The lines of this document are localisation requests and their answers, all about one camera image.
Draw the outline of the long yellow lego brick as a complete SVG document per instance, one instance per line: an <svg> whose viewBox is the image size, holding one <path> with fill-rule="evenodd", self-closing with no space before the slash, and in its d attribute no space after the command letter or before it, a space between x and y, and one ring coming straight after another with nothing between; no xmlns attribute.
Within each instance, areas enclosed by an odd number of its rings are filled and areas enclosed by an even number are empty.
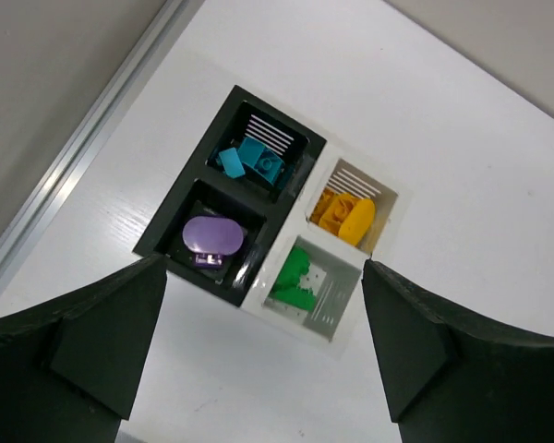
<svg viewBox="0 0 554 443"><path fill-rule="evenodd" d="M335 196L335 193L328 188L325 188L319 196L319 200L312 210L309 220L314 224L319 224L319 220L329 207L331 199Z"/></svg>

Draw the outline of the purple rounded lego brick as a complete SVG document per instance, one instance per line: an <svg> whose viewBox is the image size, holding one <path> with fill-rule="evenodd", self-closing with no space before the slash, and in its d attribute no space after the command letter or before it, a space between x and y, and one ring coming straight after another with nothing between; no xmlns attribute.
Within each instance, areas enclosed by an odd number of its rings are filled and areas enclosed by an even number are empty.
<svg viewBox="0 0 554 443"><path fill-rule="evenodd" d="M194 265L204 269L220 269L223 266L224 255L196 253L193 258Z"/></svg>

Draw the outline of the teal rectangular lego brick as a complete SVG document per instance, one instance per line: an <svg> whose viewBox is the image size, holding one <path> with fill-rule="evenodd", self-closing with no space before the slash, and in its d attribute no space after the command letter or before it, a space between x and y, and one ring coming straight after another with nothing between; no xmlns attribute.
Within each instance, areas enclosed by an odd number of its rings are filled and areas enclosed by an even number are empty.
<svg viewBox="0 0 554 443"><path fill-rule="evenodd" d="M277 183L284 162L273 150L254 138L244 138L237 149L240 161L269 185Z"/></svg>

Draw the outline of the green rounded lego brick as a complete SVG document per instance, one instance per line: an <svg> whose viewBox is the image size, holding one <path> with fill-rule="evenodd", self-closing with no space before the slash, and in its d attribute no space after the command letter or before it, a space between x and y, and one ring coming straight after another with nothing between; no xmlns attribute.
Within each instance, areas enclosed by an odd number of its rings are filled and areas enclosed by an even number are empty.
<svg viewBox="0 0 554 443"><path fill-rule="evenodd" d="M298 285L277 286L271 290L269 297L307 312L313 310L317 303L312 289L302 288Z"/></svg>

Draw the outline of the purple printed oval lego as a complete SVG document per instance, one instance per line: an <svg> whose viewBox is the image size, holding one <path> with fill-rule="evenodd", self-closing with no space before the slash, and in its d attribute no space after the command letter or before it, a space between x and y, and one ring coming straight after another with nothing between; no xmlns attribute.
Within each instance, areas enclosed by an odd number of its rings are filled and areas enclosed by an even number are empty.
<svg viewBox="0 0 554 443"><path fill-rule="evenodd" d="M193 253L231 256L244 243L244 231L229 218L197 216L185 224L182 238Z"/></svg>

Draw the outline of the yellow half-round lego brick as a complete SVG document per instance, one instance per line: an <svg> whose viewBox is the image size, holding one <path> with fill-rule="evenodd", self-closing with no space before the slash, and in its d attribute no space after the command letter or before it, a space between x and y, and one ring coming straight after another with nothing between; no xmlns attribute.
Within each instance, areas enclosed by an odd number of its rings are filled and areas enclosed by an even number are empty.
<svg viewBox="0 0 554 443"><path fill-rule="evenodd" d="M358 202L358 198L348 193L333 196L319 218L318 226L337 236L345 219Z"/></svg>

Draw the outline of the teal oval lego brick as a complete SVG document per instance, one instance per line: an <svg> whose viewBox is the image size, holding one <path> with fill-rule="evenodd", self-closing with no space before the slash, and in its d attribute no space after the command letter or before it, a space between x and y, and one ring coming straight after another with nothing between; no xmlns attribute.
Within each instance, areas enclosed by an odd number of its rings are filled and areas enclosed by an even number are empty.
<svg viewBox="0 0 554 443"><path fill-rule="evenodd" d="M223 168L223 172L230 178L240 178L246 175L236 148L220 151L216 156L216 163Z"/></svg>

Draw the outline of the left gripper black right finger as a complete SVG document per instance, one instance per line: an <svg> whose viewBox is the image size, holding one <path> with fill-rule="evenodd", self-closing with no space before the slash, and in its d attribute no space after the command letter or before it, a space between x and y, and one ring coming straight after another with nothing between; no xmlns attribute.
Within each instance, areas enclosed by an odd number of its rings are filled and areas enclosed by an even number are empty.
<svg viewBox="0 0 554 443"><path fill-rule="evenodd" d="M362 289L404 442L554 442L554 337L423 289L376 261Z"/></svg>

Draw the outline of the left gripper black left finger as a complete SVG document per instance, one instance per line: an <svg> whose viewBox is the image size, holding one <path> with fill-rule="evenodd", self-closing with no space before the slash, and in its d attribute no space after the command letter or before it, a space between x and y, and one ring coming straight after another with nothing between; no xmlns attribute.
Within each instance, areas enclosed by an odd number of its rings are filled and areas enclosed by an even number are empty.
<svg viewBox="0 0 554 443"><path fill-rule="evenodd" d="M162 307L166 260L0 317L0 442L113 442Z"/></svg>

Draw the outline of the green square lego brick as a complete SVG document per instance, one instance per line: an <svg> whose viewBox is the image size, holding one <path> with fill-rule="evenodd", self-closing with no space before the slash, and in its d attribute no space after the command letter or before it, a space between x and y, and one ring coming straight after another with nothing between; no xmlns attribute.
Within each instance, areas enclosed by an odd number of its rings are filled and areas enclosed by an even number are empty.
<svg viewBox="0 0 554 443"><path fill-rule="evenodd" d="M309 272L310 260L308 253L299 246L294 246L283 263L275 281L278 289L296 287L302 276Z"/></svg>

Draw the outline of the yellow oval lego brick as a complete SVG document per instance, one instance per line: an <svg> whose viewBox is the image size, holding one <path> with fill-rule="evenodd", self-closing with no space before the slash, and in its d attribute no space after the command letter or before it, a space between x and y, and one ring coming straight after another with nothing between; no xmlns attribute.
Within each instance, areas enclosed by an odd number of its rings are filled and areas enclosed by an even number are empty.
<svg viewBox="0 0 554 443"><path fill-rule="evenodd" d="M347 244L357 246L375 220L376 205L368 198L359 200L345 218L338 237Z"/></svg>

